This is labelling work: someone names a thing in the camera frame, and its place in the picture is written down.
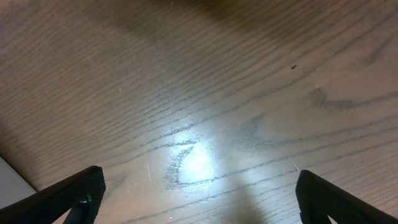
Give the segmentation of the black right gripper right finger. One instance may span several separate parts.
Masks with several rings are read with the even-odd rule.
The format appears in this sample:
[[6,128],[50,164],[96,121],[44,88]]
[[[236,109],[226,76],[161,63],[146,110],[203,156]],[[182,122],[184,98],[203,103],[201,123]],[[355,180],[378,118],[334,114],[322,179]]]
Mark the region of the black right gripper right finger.
[[295,187],[303,224],[397,224],[397,218],[371,206],[309,170]]

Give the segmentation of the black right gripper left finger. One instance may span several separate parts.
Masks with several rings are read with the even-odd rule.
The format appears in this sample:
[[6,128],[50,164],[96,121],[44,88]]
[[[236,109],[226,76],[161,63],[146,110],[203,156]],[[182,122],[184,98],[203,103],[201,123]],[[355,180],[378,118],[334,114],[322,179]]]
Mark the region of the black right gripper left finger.
[[1,223],[53,223],[67,213],[65,223],[93,224],[105,190],[103,169],[90,166],[2,208]]

